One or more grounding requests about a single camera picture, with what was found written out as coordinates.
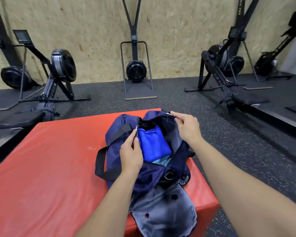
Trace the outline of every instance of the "rubber gym floor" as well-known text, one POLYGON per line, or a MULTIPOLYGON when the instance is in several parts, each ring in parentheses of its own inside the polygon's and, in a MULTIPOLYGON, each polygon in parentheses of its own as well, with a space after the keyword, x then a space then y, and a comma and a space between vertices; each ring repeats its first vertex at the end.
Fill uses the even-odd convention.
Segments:
MULTIPOLYGON (((238 81, 250 82, 252 75, 239 75, 238 81)), ((296 114, 285 110, 285 106, 296 105, 296 76, 290 80, 270 80, 273 89, 246 91, 270 99, 261 107, 296 121, 296 114)), ((260 120, 236 111, 228 115, 223 107, 215 108, 220 101, 219 90, 214 92, 185 93, 184 87, 197 85, 196 77, 155 79, 154 88, 158 97, 154 99, 124 100, 122 82, 105 82, 73 85, 76 97, 90 94, 91 101, 57 103, 61 116, 69 119, 122 111, 164 108, 188 113, 198 118, 203 137, 225 155, 237 167, 258 178, 296 203, 296 140, 270 127, 260 120)), ((211 78, 207 84, 216 86, 211 78)), ((0 90, 0 108, 7 107, 18 99, 12 89, 0 90)), ((25 103, 8 111, 0 111, 0 120, 18 110, 25 103)), ((0 130, 0 138, 9 130, 0 130)), ((205 176, 200 162, 194 157, 205 176)), ((222 210, 208 227, 207 236, 236 236, 222 210)))

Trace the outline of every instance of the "wooden wall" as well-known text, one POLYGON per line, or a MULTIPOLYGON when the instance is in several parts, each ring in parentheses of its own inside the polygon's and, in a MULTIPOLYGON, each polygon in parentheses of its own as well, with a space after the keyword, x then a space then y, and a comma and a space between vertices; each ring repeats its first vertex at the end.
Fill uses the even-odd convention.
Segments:
MULTIPOLYGON (((148 44, 153 78, 198 75, 201 52, 227 37, 237 2, 142 0, 138 38, 148 44)), ((126 3, 134 18, 137 0, 126 3)), ((254 62, 261 51, 280 43, 293 11, 296 0, 260 0, 246 29, 254 62)), ((12 29, 27 29, 46 56, 56 48, 69 50, 77 66, 75 83, 122 80, 120 42, 130 40, 122 0, 0 0, 0 12, 11 37, 12 29)), ((288 49, 280 55, 280 63, 288 49)), ((124 52, 127 65, 131 47, 125 46, 124 52)), ((250 72, 243 47, 239 55, 246 61, 242 72, 250 72)), ((30 74, 41 83, 44 75, 38 60, 31 53, 27 58, 30 74)), ((144 48, 139 49, 139 58, 147 64, 144 48)), ((0 69, 7 65, 0 51, 0 69)), ((1 88, 7 86, 0 78, 1 88)))

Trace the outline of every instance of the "red gym mat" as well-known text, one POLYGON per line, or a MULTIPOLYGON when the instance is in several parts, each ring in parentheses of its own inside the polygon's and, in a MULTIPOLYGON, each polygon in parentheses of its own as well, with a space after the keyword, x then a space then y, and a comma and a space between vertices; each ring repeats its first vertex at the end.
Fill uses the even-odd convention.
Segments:
MULTIPOLYGON (((127 112, 143 117, 148 110, 127 112)), ((107 192, 94 174, 104 135, 122 113, 39 123, 0 164, 0 236, 74 236, 107 192)), ((218 202, 189 159, 185 187, 197 209, 201 236, 218 202)), ((140 236, 129 216, 126 236, 140 236)))

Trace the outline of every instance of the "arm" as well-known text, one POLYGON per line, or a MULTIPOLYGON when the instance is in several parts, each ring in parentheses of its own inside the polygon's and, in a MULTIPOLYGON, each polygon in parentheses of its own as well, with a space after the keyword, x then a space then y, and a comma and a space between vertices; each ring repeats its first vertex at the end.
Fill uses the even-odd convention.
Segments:
POLYGON ((296 204, 242 171, 207 143, 191 115, 176 116, 180 136, 194 150, 216 198, 239 236, 296 236, 296 204))
POLYGON ((130 199, 143 156, 134 130, 121 146, 122 172, 76 237, 124 236, 130 199))

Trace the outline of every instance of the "person's right arm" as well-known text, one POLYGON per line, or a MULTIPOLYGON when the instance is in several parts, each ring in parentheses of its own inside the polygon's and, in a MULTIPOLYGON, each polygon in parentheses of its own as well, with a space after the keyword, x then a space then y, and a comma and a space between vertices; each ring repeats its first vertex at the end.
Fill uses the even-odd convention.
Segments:
POLYGON ((239 236, 295 236, 296 204, 242 171, 207 143, 191 115, 176 116, 180 136, 193 148, 213 192, 239 236))

